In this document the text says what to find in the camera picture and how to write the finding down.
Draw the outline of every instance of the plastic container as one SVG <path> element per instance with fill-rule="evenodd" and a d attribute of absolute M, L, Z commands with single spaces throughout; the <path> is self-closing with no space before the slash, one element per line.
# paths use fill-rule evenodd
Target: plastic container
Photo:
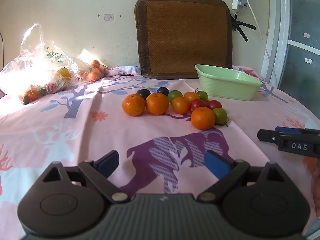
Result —
<path fill-rule="evenodd" d="M 262 82 L 234 69 L 195 65 L 202 89 L 209 95 L 250 101 Z"/>

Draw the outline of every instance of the yellow fruit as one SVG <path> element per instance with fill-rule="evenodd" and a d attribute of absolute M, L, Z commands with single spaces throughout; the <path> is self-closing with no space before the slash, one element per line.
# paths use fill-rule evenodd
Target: yellow fruit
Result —
<path fill-rule="evenodd" d="M 70 72 L 67 68 L 61 68 L 57 71 L 61 76 L 64 77 L 64 79 L 66 80 L 71 80 L 71 75 L 70 75 Z"/>

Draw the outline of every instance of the beige wall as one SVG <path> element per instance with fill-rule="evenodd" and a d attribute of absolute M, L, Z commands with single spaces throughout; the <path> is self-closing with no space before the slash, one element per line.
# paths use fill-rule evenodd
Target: beige wall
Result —
<path fill-rule="evenodd" d="M 0 31 L 4 38 L 5 64 L 19 54 L 24 32 L 35 22 L 43 25 L 46 40 L 76 56 L 82 49 L 96 54 L 110 66 L 139 65 L 134 19 L 137 0 L 0 0 Z M 231 7 L 232 0 L 223 0 Z M 263 36 L 268 29 L 268 0 L 250 0 Z M 104 21 L 114 14 L 114 21 Z M 239 20 L 254 25 L 250 10 Z M 264 49 L 258 31 L 243 27 L 245 42 L 234 33 L 233 63 L 250 66 L 260 72 Z"/>

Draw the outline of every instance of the screw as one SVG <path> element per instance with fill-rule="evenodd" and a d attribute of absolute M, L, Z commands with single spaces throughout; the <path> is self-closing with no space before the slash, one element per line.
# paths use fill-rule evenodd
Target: screw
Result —
<path fill-rule="evenodd" d="M 206 202 L 213 201 L 215 200 L 215 198 L 216 198 L 216 195 L 211 192 L 204 192 L 200 195 L 200 199 Z"/>
<path fill-rule="evenodd" d="M 114 201 L 124 201 L 128 198 L 128 195 L 126 193 L 123 193 L 123 192 L 117 192 L 117 193 L 114 193 L 111 198 L 114 200 Z"/>

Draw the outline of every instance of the green tomato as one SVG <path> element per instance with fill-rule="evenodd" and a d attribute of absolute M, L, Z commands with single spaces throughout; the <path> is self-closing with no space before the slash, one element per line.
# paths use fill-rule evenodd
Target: green tomato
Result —
<path fill-rule="evenodd" d="M 204 91 L 198 91 L 197 92 L 198 96 L 200 96 L 200 99 L 203 100 L 204 102 L 208 102 L 209 101 L 209 97 L 208 94 Z"/>
<path fill-rule="evenodd" d="M 213 109 L 212 112 L 216 116 L 215 124 L 224 124 L 227 121 L 228 115 L 224 109 L 217 107 Z"/>
<path fill-rule="evenodd" d="M 177 97 L 183 97 L 182 93 L 178 90 L 172 90 L 169 94 L 168 94 L 168 99 L 169 102 L 172 103 L 172 100 L 174 100 Z"/>

